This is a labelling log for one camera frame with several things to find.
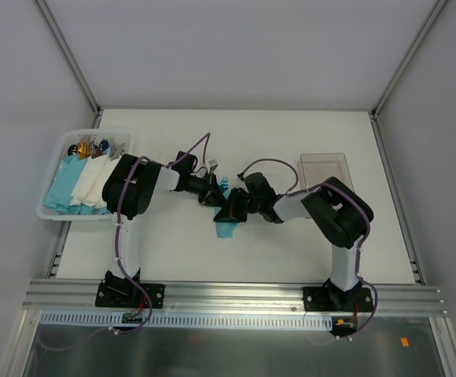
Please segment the blue paper napkin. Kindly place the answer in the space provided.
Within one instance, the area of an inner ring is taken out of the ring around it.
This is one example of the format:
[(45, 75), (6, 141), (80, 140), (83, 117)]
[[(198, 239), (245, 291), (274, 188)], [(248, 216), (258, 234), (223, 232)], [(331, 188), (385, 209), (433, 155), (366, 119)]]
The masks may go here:
[[(219, 186), (221, 188), (222, 194), (225, 199), (229, 197), (230, 188), (227, 184), (221, 184)], [(216, 222), (216, 235), (220, 239), (229, 239), (234, 236), (234, 232), (238, 227), (237, 223), (228, 223), (228, 222)]]

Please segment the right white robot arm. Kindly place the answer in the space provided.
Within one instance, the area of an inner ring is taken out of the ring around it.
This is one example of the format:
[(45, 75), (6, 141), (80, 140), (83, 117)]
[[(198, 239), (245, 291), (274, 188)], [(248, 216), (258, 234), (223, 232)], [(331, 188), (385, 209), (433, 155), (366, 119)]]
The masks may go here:
[(245, 186), (231, 190), (214, 222), (243, 223), (249, 214), (272, 224), (313, 220), (332, 245), (332, 269), (325, 282), (329, 304), (340, 311), (354, 305), (362, 288), (360, 249), (374, 219), (370, 206), (336, 177), (286, 194), (277, 194), (261, 173), (246, 178)]

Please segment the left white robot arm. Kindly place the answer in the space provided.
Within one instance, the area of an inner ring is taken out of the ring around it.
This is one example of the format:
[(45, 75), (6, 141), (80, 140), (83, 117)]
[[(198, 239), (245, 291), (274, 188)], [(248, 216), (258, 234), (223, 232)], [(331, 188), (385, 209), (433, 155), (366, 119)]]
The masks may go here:
[(114, 260), (105, 274), (105, 286), (122, 306), (132, 306), (141, 296), (138, 235), (134, 230), (156, 190), (189, 192), (206, 207), (221, 207), (226, 199), (213, 173), (193, 173), (197, 157), (180, 152), (170, 165), (124, 154), (102, 189), (102, 199), (112, 215)]

